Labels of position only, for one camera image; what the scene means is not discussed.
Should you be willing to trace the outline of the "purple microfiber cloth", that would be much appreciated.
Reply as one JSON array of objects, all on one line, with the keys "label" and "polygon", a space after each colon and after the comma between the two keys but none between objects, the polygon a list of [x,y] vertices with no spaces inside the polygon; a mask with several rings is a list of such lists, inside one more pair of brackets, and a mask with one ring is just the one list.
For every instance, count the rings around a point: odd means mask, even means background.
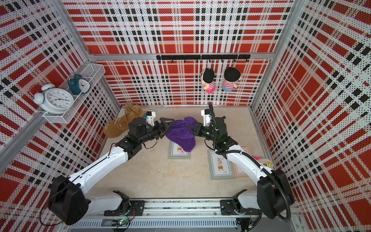
[{"label": "purple microfiber cloth", "polygon": [[183,120],[176,120],[166,133],[166,137],[178,144],[184,151],[191,152],[196,146],[196,139],[187,128],[187,124],[197,122],[193,117],[186,117]]}]

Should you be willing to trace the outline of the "green frame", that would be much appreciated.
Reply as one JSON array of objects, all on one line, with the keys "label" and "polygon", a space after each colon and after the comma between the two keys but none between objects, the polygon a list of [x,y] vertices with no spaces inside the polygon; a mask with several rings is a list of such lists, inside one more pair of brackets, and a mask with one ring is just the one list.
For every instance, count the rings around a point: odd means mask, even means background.
[{"label": "green frame", "polygon": [[212,180],[234,179],[235,173],[231,162],[215,151],[208,150],[210,177]]},{"label": "green frame", "polygon": [[178,144],[171,142],[169,146],[169,159],[190,159],[190,153],[184,151]]}]

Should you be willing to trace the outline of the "pink picture frame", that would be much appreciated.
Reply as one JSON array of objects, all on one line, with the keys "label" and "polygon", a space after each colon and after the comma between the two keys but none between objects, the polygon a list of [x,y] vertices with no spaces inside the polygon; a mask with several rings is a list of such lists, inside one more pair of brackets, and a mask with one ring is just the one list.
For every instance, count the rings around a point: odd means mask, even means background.
[{"label": "pink picture frame", "polygon": [[[246,152],[248,154],[250,153],[250,150],[249,150],[248,146],[242,147],[242,149],[243,149],[244,152]],[[236,165],[233,162],[232,162],[232,165],[233,165],[233,170],[234,170],[235,177],[248,177],[248,175],[238,165]]]}]

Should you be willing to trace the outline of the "pink object behind right arm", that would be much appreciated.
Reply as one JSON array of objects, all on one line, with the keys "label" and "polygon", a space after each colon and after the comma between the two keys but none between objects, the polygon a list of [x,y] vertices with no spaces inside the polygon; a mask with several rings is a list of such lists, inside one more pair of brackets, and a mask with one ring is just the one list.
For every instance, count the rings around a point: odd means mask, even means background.
[{"label": "pink object behind right arm", "polygon": [[258,167],[264,165],[264,166],[266,166],[268,168],[271,168],[273,170],[276,169],[275,165],[267,158],[260,158],[260,157],[255,156],[254,159],[259,163],[259,164],[257,164]]}]

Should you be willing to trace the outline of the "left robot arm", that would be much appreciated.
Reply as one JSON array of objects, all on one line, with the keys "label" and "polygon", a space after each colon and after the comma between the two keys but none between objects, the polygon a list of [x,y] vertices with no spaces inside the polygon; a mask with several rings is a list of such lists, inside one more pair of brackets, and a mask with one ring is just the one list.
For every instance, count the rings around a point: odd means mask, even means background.
[{"label": "left robot arm", "polygon": [[66,225],[73,225],[86,214],[95,212],[129,212],[129,196],[118,190],[113,195],[103,197],[89,197],[88,192],[112,170],[133,158],[146,142],[162,139],[173,122],[173,119],[160,118],[149,124],[145,118],[135,118],[129,124],[128,134],[115,143],[108,153],[69,177],[53,179],[48,209]]}]

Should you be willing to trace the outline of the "white box wooden lid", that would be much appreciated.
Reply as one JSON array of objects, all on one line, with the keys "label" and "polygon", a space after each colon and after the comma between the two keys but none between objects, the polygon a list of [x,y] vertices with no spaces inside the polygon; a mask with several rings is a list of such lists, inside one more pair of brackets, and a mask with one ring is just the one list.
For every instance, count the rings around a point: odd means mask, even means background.
[{"label": "white box wooden lid", "polygon": [[153,130],[156,118],[155,111],[146,111],[141,117],[135,118],[129,125],[132,134],[139,135]]}]

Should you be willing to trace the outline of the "brown plush toy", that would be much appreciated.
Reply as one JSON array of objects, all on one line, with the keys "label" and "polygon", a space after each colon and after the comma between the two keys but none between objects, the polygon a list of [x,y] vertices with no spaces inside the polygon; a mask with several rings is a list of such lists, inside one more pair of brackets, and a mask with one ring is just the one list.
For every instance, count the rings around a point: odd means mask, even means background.
[{"label": "brown plush toy", "polygon": [[142,117],[144,110],[137,104],[127,103],[124,107],[124,116],[108,122],[104,127],[104,133],[108,138],[119,137],[123,132],[128,130],[128,125],[135,118]]}]

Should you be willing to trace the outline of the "doll pink striped shirt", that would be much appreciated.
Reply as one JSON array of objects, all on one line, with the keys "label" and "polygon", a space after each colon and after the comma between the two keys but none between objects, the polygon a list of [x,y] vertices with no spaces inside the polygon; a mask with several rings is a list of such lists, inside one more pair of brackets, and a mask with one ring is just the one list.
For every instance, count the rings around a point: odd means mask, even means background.
[{"label": "doll pink striped shirt", "polygon": [[203,84],[203,89],[208,93],[211,94],[215,90],[215,83],[214,83],[214,71],[210,68],[206,68],[201,73],[201,81]]}]

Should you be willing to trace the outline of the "doll blue pants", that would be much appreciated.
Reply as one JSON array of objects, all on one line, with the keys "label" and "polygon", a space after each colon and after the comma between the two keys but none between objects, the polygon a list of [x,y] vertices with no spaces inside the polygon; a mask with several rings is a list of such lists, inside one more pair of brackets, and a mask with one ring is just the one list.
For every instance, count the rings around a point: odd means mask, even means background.
[{"label": "doll blue pants", "polygon": [[234,68],[228,67],[224,71],[224,81],[222,84],[222,89],[226,92],[231,92],[234,89],[238,88],[237,81],[241,77],[241,72]]}]

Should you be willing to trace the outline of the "teal alarm clock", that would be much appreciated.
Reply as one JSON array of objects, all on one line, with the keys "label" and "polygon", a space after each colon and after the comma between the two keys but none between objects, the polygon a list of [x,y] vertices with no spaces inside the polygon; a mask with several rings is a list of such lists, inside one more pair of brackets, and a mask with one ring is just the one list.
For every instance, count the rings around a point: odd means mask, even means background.
[{"label": "teal alarm clock", "polygon": [[69,78],[68,86],[74,95],[87,94],[91,89],[89,81],[84,79],[80,74],[74,74],[72,78]]}]

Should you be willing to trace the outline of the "white alarm clock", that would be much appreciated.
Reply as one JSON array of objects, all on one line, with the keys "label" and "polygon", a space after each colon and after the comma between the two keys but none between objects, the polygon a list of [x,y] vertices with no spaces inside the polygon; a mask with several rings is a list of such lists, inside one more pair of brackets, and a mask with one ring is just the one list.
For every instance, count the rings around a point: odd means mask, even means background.
[{"label": "white alarm clock", "polygon": [[41,86],[41,92],[33,95],[33,102],[47,113],[61,115],[73,105],[74,98],[68,91],[50,83]]}]

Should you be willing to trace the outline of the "aluminium front rail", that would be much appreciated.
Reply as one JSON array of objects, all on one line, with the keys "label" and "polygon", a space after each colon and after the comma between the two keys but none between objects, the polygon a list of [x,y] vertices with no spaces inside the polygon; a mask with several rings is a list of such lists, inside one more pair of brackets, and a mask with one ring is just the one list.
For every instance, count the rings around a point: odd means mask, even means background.
[{"label": "aluminium front rail", "polygon": [[[233,198],[200,198],[200,199],[146,199],[142,217],[150,215],[222,215],[220,210],[220,200],[237,200],[243,208],[258,209],[256,195],[241,193]],[[100,197],[93,200],[65,200],[61,203],[50,205],[53,211],[65,224],[73,225],[86,215],[102,213],[107,210],[116,210],[122,202],[131,200],[128,196],[109,196]]]}]

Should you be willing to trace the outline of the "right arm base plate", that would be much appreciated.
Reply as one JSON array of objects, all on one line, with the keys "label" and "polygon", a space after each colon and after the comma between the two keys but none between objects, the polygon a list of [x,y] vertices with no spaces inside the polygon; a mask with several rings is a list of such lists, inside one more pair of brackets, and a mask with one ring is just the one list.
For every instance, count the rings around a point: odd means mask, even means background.
[{"label": "right arm base plate", "polygon": [[237,200],[220,200],[221,214],[224,216],[251,216],[259,215],[260,211],[254,208],[243,208]]}]

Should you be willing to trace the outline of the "black hook rail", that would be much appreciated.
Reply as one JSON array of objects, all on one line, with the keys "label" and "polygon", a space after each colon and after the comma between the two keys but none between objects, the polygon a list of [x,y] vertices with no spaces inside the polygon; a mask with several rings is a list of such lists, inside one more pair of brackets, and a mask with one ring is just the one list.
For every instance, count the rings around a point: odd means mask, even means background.
[{"label": "black hook rail", "polygon": [[232,54],[232,55],[157,55],[158,61],[191,61],[191,60],[249,60],[250,54]]}]

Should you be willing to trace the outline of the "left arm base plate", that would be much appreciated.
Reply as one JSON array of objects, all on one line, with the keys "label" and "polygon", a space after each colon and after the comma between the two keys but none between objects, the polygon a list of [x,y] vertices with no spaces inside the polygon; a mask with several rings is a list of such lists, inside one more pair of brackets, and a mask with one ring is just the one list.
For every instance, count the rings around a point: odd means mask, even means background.
[{"label": "left arm base plate", "polygon": [[143,200],[129,200],[122,202],[121,205],[116,210],[107,210],[104,212],[105,217],[117,217],[117,216],[142,216],[145,201]]}]

